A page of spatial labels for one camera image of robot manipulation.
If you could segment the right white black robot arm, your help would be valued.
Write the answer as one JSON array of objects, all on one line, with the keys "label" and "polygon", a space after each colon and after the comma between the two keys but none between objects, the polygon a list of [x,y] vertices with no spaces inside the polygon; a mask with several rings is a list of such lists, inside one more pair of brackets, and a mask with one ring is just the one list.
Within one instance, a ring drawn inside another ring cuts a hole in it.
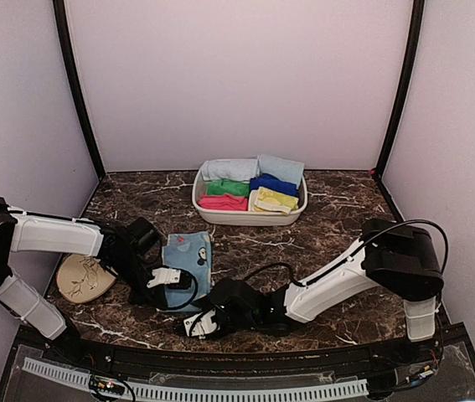
[{"label": "right white black robot arm", "polygon": [[350,297],[381,286],[403,301],[407,337],[397,343],[396,355],[404,363],[414,363],[427,352],[436,331],[436,304],[447,263],[437,258],[428,227],[442,230],[426,219],[370,219],[336,259],[268,294],[245,279],[224,278],[209,294],[212,315],[204,332],[221,335],[249,329],[285,336]]}]

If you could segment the white plastic basin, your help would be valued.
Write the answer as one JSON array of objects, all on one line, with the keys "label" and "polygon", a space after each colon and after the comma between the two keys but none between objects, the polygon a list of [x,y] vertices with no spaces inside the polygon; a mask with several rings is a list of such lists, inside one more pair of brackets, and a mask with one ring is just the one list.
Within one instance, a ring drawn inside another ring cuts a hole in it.
[{"label": "white plastic basin", "polygon": [[268,154],[205,161],[192,202],[211,224],[282,226],[307,207],[305,164]]}]

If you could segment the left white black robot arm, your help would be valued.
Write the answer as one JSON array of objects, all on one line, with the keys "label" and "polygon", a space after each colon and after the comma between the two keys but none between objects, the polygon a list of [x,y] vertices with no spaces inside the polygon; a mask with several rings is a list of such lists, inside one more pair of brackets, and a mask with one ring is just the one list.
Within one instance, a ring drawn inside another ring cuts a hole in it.
[{"label": "left white black robot arm", "polygon": [[159,235],[144,218],[128,226],[89,219],[38,214],[14,208],[0,197],[0,303],[49,341],[69,365],[87,358],[86,345],[73,334],[75,328],[57,307],[29,285],[12,267],[34,257],[34,266],[51,262],[59,255],[82,255],[99,261],[149,305],[168,307],[164,286],[180,281],[180,273],[147,254]]}]

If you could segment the large light blue towel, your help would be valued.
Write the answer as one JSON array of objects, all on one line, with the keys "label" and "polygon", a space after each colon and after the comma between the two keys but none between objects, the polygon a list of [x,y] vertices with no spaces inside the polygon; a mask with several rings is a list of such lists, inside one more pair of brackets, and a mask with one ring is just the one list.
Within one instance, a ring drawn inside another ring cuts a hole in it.
[{"label": "large light blue towel", "polygon": [[236,182],[249,182],[259,175],[259,163],[254,158],[215,159],[205,161],[199,169],[204,181],[229,179]]}]

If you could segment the blue patterned cartoon towel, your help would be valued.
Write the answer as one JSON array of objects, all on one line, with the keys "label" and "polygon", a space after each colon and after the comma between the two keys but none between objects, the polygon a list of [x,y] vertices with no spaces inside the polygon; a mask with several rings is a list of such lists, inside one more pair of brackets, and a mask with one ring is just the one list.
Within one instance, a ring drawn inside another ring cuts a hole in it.
[{"label": "blue patterned cartoon towel", "polygon": [[194,277],[189,289],[164,287],[168,309],[164,312],[198,312],[199,300],[211,290],[212,246],[207,231],[169,234],[163,247],[163,263]]}]

